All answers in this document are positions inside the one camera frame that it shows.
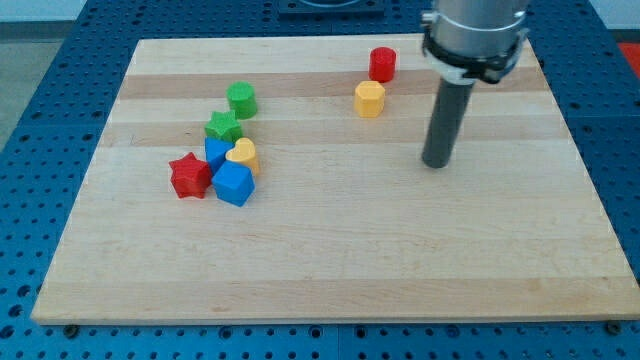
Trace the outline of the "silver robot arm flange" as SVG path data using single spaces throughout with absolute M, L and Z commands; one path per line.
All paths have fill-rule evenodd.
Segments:
M 433 0 L 421 13 L 423 54 L 447 82 L 497 84 L 517 64 L 528 0 Z

